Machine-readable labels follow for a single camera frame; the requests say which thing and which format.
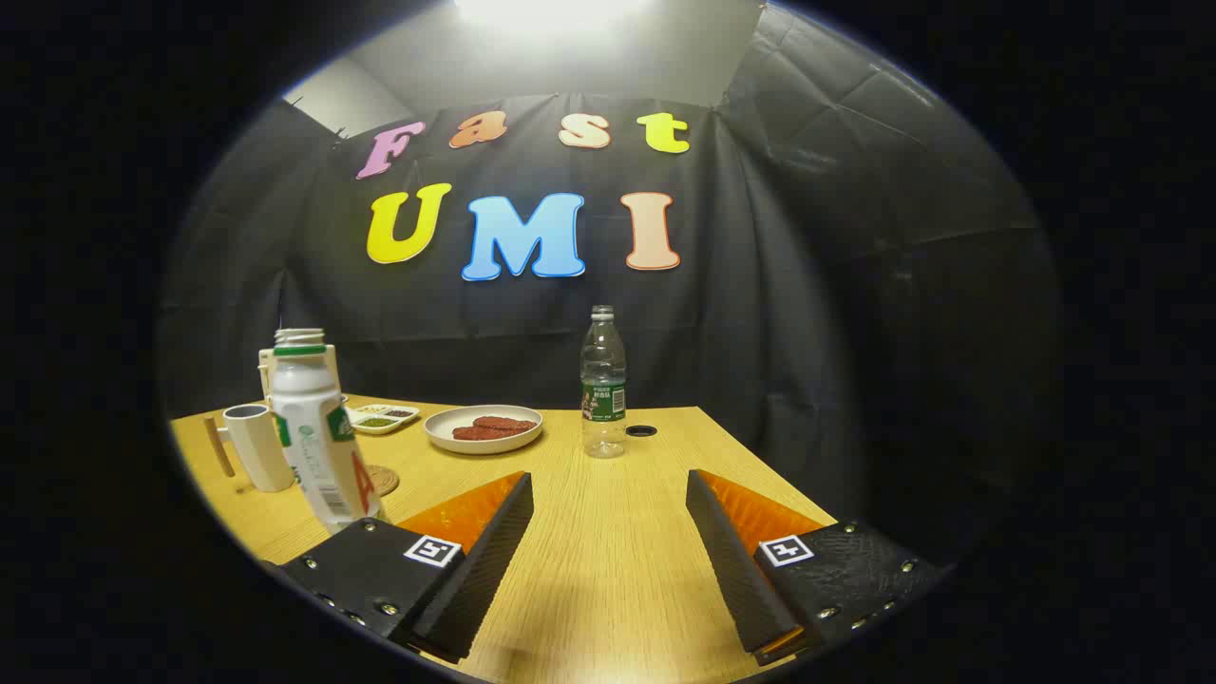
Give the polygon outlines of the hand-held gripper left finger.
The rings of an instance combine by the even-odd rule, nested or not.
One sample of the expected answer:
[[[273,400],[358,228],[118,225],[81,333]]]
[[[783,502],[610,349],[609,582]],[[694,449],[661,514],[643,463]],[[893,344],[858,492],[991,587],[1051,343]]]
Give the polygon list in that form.
[[[505,475],[398,525],[360,518],[276,572],[365,630],[456,665],[528,531],[531,480]]]

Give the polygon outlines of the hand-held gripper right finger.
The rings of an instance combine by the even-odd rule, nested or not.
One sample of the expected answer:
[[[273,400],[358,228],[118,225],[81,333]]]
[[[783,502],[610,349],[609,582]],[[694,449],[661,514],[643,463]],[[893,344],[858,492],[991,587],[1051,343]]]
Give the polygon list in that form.
[[[950,573],[873,525],[820,523],[705,470],[688,473],[686,506],[734,632],[760,666],[873,630]]]

